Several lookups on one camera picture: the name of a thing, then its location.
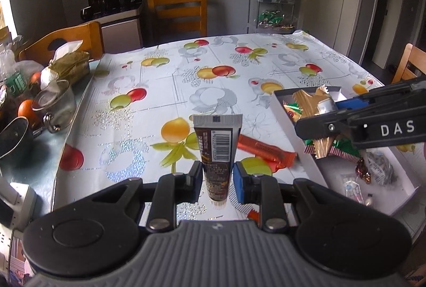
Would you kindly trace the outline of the orange peanut snack bag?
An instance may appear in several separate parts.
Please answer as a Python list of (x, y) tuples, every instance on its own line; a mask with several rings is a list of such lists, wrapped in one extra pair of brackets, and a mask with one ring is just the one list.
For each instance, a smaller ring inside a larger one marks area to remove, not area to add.
[(317, 87), (314, 93), (309, 93), (304, 89), (298, 90), (292, 95), (292, 99), (302, 110), (302, 118), (295, 124), (296, 133), (300, 138), (316, 140), (339, 135), (334, 131), (333, 125), (332, 130), (329, 130), (329, 126), (320, 120), (322, 115), (337, 110), (335, 101), (329, 94), (326, 85)]

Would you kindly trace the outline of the green snack bag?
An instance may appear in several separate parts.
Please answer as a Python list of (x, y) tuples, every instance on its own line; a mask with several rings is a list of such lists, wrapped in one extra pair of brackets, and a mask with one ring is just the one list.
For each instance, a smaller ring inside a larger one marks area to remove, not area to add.
[[(302, 110), (296, 102), (288, 103), (283, 101), (282, 107), (293, 123), (296, 123), (300, 118), (302, 118)], [(355, 164), (357, 164), (357, 162), (361, 159), (360, 152), (352, 145), (350, 139), (343, 135), (316, 140), (306, 139), (304, 140), (304, 145), (304, 153), (314, 155), (316, 159), (322, 159), (329, 155), (334, 155)]]

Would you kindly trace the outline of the brown chocolate tube packet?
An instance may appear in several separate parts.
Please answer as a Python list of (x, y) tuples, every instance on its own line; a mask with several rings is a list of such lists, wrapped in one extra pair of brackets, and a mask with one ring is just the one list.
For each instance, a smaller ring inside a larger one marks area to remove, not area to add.
[(193, 124), (207, 193), (212, 205), (221, 209), (227, 203), (243, 116), (195, 115)]

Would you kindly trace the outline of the clear sunflower seed packet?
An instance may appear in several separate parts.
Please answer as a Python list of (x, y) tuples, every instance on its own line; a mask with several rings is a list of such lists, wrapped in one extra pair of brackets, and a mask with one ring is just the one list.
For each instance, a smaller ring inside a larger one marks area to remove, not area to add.
[(396, 181), (394, 168), (388, 157), (379, 150), (364, 153), (365, 164), (368, 172), (380, 186), (391, 185)]

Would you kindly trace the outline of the gold foil candy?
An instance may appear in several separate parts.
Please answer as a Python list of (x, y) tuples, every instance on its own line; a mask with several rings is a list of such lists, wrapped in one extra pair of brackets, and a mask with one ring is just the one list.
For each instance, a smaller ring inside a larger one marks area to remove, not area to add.
[(355, 172), (357, 174), (357, 177), (359, 177), (361, 180), (363, 180), (367, 185), (369, 185), (371, 183), (371, 175), (368, 171), (368, 168), (365, 164), (365, 160), (363, 158), (361, 158), (357, 162)]

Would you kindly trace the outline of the small clear candy packet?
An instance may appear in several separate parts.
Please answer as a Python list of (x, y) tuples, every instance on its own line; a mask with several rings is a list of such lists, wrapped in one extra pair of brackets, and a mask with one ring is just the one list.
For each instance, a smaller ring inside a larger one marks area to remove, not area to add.
[(341, 178), (345, 195), (353, 201), (363, 204), (364, 199), (360, 184), (357, 182), (358, 178), (351, 174), (342, 174)]

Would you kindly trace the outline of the clear round candies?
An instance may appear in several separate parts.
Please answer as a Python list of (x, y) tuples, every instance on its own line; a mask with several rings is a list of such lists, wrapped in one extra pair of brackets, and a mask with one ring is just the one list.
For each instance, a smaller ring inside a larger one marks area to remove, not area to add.
[(372, 208), (373, 204), (374, 204), (373, 194), (368, 193), (367, 198), (364, 200), (364, 205)]

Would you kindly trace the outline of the white shallow cardboard box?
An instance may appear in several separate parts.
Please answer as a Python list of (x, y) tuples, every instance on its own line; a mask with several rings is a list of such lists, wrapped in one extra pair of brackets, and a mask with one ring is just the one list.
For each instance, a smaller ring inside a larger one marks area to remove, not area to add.
[(334, 146), (327, 157), (317, 159), (314, 155), (314, 146), (306, 145), (296, 135), (293, 116), (284, 109), (285, 103), (293, 103), (294, 92), (295, 89), (273, 92), (270, 108), (283, 131), (284, 140), (290, 143), (297, 153), (309, 179), (342, 195), (347, 194), (345, 183), (352, 180), (359, 185), (355, 199), (367, 200), (368, 197), (372, 197), (372, 207), (387, 215), (396, 214), (416, 195), (420, 189), (420, 181), (403, 155), (395, 148), (374, 150), (380, 157), (386, 157), (393, 167), (393, 178), (389, 184), (384, 185), (379, 184), (374, 176), (371, 177), (369, 184), (361, 180), (355, 172), (360, 157)]

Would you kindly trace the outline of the wooden chair at right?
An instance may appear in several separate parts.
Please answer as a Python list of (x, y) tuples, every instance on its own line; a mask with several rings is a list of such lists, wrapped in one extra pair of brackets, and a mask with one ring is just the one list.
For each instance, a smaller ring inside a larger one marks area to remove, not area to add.
[(418, 49), (413, 44), (408, 43), (405, 46), (402, 58), (396, 69), (396, 74), (392, 80), (395, 84), (402, 80), (410, 80), (416, 77), (424, 76), (426, 71), (426, 53)]

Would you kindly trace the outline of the glass measuring cup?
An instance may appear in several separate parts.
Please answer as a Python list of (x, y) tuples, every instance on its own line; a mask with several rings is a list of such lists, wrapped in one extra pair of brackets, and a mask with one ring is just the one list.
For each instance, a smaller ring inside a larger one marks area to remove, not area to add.
[(66, 79), (52, 81), (34, 98), (32, 110), (50, 133), (67, 128), (76, 113), (76, 100)]

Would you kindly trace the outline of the white cabinet under machine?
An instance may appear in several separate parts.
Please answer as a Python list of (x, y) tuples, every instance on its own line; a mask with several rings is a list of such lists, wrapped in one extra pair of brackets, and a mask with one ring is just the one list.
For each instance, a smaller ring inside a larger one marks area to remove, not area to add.
[(95, 19), (101, 26), (106, 53), (124, 53), (143, 47), (141, 14), (142, 5)]

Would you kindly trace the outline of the wooden chair at back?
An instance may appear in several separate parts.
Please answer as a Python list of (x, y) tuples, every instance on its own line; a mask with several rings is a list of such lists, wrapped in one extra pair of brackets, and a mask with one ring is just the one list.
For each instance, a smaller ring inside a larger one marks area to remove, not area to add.
[(147, 0), (154, 41), (175, 35), (207, 36), (207, 0)]

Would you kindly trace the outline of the white power strip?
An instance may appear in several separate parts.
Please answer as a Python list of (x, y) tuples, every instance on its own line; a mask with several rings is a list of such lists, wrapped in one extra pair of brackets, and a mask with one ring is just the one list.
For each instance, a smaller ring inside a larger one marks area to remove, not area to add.
[(37, 195), (28, 184), (7, 182), (1, 177), (1, 225), (24, 231), (32, 218)]

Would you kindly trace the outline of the orange fruit near cup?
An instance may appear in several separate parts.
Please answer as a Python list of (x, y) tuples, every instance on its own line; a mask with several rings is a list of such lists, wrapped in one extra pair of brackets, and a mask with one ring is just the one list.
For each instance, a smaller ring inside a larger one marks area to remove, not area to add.
[(27, 118), (29, 126), (32, 129), (38, 128), (40, 126), (40, 119), (32, 108), (33, 100), (24, 100), (19, 105), (17, 110), (17, 115), (19, 117)]

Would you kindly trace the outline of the plastic water bottle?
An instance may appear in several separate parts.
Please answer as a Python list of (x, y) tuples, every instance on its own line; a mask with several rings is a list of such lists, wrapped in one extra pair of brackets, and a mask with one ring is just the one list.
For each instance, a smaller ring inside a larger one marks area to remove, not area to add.
[(13, 98), (18, 98), (27, 90), (27, 82), (10, 49), (1, 50), (1, 81), (4, 82), (8, 93)]

